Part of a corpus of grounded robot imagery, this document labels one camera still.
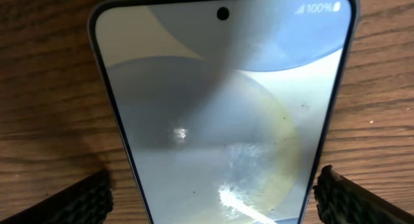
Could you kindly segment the blue Galaxy smartphone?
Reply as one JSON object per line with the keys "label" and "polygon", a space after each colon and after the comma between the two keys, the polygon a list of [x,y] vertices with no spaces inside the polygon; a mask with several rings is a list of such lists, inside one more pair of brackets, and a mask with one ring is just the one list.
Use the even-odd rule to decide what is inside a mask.
{"label": "blue Galaxy smartphone", "polygon": [[358,0],[109,0],[88,33],[154,224],[301,223]]}

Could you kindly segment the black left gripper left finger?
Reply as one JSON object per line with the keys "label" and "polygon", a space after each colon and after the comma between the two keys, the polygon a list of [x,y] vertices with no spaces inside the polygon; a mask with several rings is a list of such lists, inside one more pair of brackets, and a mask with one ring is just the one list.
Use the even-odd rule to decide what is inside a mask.
{"label": "black left gripper left finger", "polygon": [[110,173],[100,170],[1,224],[102,224],[113,206]]}

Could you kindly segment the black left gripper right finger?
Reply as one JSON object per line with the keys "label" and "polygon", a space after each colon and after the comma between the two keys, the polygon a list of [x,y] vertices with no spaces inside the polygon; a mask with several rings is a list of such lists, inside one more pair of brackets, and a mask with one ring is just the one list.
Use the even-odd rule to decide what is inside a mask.
{"label": "black left gripper right finger", "polygon": [[331,165],[322,168],[313,191],[324,224],[413,224],[413,215],[348,180]]}

